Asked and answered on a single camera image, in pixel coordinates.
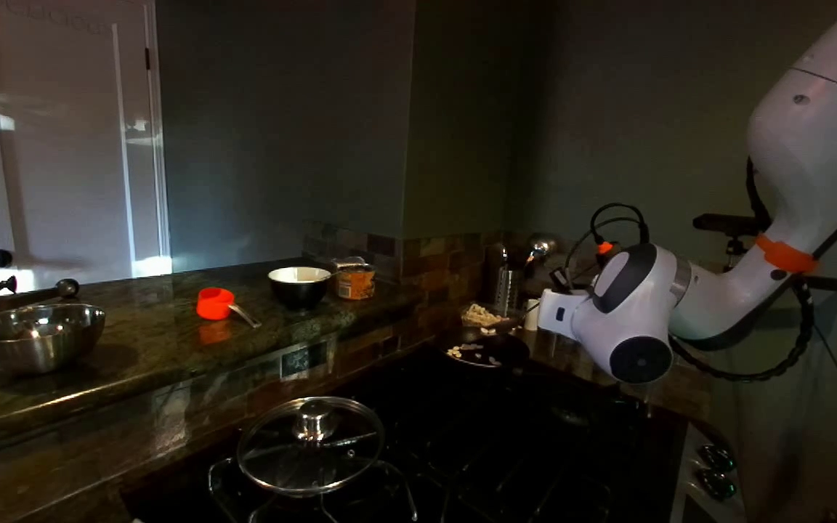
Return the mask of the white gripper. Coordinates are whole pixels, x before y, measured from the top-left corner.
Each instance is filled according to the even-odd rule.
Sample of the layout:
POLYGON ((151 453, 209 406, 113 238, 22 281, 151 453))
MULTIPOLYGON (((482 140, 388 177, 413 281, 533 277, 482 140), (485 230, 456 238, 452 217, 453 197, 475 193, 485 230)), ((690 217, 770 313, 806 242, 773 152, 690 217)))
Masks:
POLYGON ((542 293, 538 329, 561 336, 575 336, 575 313, 585 306, 583 293, 542 293))

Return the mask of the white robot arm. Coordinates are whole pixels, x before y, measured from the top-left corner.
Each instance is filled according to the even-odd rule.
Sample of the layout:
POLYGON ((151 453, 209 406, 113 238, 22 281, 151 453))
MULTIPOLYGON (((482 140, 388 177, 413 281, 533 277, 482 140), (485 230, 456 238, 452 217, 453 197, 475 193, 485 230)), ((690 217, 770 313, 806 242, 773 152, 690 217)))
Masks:
POLYGON ((748 161, 776 206, 724 273, 639 242, 610 257, 588 290, 543 290, 538 325, 580 344, 617 381, 670 371, 677 341, 734 345, 837 242, 837 24, 769 91, 748 129, 748 161))

